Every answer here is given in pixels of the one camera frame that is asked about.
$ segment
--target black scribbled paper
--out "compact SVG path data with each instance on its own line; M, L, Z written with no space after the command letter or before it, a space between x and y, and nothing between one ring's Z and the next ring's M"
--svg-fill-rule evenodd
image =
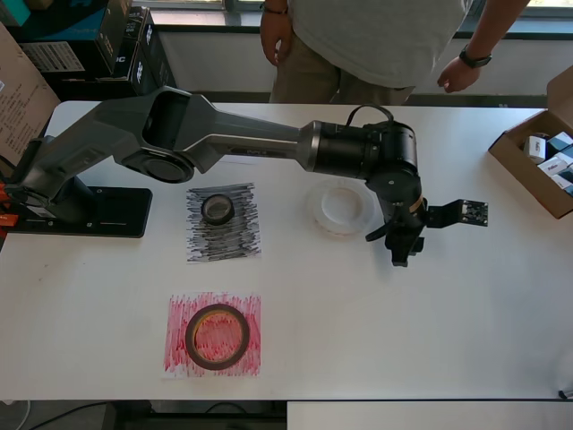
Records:
M201 205L213 194L226 195L235 207L235 216L222 226L207 224L201 215ZM261 255L253 183L187 190L187 224L188 263Z

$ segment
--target black wristwatch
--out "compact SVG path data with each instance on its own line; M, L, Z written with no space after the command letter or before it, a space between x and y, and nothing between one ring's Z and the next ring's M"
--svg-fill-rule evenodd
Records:
M286 15L288 13L288 7L286 9L283 9L282 11L274 11L272 9L269 9L267 5L265 5L264 3L261 4L260 9L262 9L262 11L265 13L274 13L276 15Z
M473 60L472 58L467 56L466 49L467 45L465 45L464 49L462 49L462 52L459 53L459 58L464 63L466 63L466 65L470 66L472 69L475 69L477 67L484 67L492 60L492 54L489 54L486 58L478 58L476 60Z

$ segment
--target clear tape roll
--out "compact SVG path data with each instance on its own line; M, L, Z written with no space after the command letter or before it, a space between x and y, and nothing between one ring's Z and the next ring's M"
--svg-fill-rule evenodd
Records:
M308 195L312 222L335 237L353 237L372 224L375 201L364 184L346 178L317 184Z

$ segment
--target black box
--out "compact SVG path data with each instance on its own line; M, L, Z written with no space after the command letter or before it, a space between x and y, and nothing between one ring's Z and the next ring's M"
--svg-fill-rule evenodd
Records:
M169 67L159 33L155 31L150 9L141 6L131 8L124 39L140 42L141 50L159 87L167 85L176 88L175 78Z
M132 0L55 0L10 32L47 78L110 76Z
M143 96L158 88L139 43L125 40L120 48L114 74L92 81L50 82L52 90L64 100L107 100Z

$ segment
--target brown tape roll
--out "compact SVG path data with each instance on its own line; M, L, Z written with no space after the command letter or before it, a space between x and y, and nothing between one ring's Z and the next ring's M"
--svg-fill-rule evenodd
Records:
M227 314L232 316L237 320L239 326L241 327L241 342L239 347L231 357L222 361L208 360L199 353L195 345L195 336L197 335L197 330L199 330L201 324L207 318L215 314ZM187 348L189 357L197 366L207 370L223 370L236 364L241 359L247 350L247 347L249 346L249 338L249 324L244 315L230 305L215 304L203 307L189 321L189 325L187 325L187 331L185 332L185 347Z

